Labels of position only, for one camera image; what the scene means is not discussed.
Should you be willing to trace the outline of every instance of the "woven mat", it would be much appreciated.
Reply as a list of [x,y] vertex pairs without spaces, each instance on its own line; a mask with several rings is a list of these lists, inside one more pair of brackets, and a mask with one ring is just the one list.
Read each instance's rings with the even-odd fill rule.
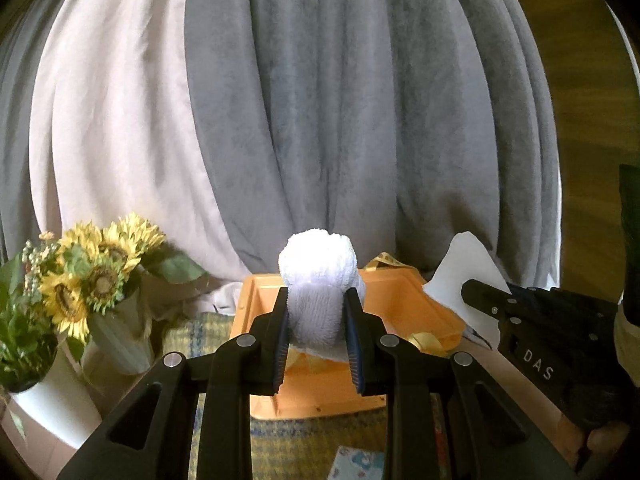
[[[178,351],[188,358],[208,354],[228,339],[233,319],[200,314],[179,320],[166,330],[163,353]],[[196,478],[200,423],[204,395],[200,396],[189,478]],[[385,447],[385,410],[299,420],[251,419],[251,450],[255,480],[325,480],[338,446],[382,451]]]

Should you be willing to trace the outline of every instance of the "white paper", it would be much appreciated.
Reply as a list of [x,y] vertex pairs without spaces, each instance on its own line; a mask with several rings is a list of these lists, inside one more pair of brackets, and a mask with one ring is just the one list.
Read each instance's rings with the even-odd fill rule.
[[495,350],[500,342],[498,321],[462,301],[462,285],[468,280],[478,280],[511,293],[484,245],[470,232],[465,232],[453,237],[442,263],[422,290],[458,314]]
[[242,282],[225,283],[212,292],[185,300],[182,303],[182,311],[187,317],[195,317],[202,312],[235,316],[241,289]]

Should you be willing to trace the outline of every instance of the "dark green object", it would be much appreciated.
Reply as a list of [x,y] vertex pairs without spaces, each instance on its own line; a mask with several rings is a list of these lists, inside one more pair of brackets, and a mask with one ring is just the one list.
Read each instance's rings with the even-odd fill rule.
[[620,165],[620,200],[626,252],[623,307],[629,322],[640,326],[640,168]]
[[82,354],[84,354],[84,343],[75,337],[67,337],[66,344],[69,346],[71,356],[76,363],[79,363],[80,359],[82,359]]
[[58,342],[48,317],[20,293],[20,254],[0,267],[0,385],[23,392],[49,371]]
[[141,256],[145,270],[169,283],[189,283],[206,271],[182,251],[165,243]]

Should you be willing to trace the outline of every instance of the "white pot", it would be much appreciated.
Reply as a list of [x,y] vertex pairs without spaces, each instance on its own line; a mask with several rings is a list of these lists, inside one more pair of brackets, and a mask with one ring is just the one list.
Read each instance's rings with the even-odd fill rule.
[[12,394],[12,399],[45,430],[75,449],[84,444],[102,421],[60,349],[44,379],[20,394]]

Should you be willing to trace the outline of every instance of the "orange box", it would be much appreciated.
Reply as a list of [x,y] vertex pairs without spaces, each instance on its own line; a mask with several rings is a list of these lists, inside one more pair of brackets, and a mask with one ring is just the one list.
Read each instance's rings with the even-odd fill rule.
[[[449,351],[460,343],[465,323],[422,291],[425,283],[412,268],[361,270],[367,285],[364,311],[380,316],[386,330],[402,338],[431,332]],[[273,310],[284,286],[279,274],[254,274],[242,285],[230,338],[249,332],[255,317]],[[348,363],[307,356],[289,349],[287,370],[274,397],[251,396],[255,418],[307,418],[373,410],[385,397],[361,397],[351,382]]]

